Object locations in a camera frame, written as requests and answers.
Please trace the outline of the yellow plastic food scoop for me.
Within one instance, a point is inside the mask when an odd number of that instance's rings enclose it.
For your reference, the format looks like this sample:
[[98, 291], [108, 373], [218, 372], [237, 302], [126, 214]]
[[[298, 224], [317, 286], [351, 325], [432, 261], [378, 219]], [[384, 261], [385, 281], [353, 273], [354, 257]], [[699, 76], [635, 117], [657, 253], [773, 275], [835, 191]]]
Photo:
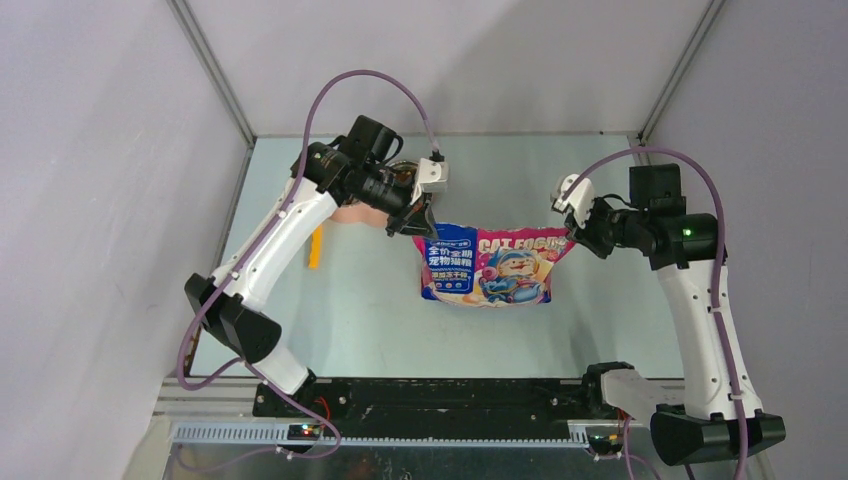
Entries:
[[324, 228], [322, 225], [319, 225], [311, 234], [307, 263], [310, 270], [316, 270], [320, 267], [323, 251], [323, 233]]

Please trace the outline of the pink double pet feeder base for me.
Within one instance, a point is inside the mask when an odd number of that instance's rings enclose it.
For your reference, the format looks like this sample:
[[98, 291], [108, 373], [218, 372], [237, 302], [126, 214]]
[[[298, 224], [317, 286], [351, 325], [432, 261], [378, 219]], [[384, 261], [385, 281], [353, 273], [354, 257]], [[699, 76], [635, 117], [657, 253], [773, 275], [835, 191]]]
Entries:
[[373, 228], [384, 229], [388, 223], [388, 215], [359, 202], [338, 208], [329, 217], [329, 220], [339, 224], [365, 224]]

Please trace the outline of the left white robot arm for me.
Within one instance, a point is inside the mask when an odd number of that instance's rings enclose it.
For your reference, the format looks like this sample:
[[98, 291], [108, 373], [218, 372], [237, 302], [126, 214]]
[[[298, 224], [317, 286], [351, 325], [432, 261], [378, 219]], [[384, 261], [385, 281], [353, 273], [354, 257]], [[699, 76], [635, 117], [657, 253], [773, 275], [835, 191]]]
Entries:
[[276, 386], [278, 404], [304, 416], [316, 403], [313, 372], [283, 341], [282, 327], [263, 310], [295, 254], [340, 208], [365, 205], [386, 215], [389, 236], [434, 239], [431, 204], [447, 187], [449, 166], [439, 151], [395, 162], [403, 138], [359, 116], [330, 143], [306, 146], [274, 206], [245, 243], [210, 275], [193, 274], [184, 287], [198, 324], [237, 360]]

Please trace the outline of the colourful cat food bag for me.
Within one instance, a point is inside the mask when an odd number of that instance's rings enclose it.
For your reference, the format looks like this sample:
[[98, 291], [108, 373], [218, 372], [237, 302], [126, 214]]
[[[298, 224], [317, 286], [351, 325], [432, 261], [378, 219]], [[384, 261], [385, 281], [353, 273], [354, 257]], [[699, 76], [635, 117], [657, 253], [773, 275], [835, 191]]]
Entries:
[[436, 228], [436, 240], [413, 239], [422, 258], [421, 296], [461, 307], [550, 302], [552, 270], [575, 246], [565, 228]]

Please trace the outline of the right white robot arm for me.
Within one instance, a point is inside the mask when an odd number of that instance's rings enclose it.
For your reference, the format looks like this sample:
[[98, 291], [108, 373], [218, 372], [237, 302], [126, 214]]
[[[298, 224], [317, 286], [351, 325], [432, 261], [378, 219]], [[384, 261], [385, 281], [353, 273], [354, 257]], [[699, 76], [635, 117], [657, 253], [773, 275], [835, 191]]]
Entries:
[[569, 175], [552, 195], [567, 237], [605, 259], [615, 248], [640, 251], [669, 304], [684, 387], [674, 395], [626, 363], [592, 365], [581, 392], [585, 411], [617, 409], [646, 423], [669, 466], [740, 460], [786, 438], [781, 416], [764, 412], [745, 370], [727, 296], [727, 267], [715, 259], [719, 223], [689, 214], [675, 164], [629, 171], [629, 200], [615, 209], [589, 179]]

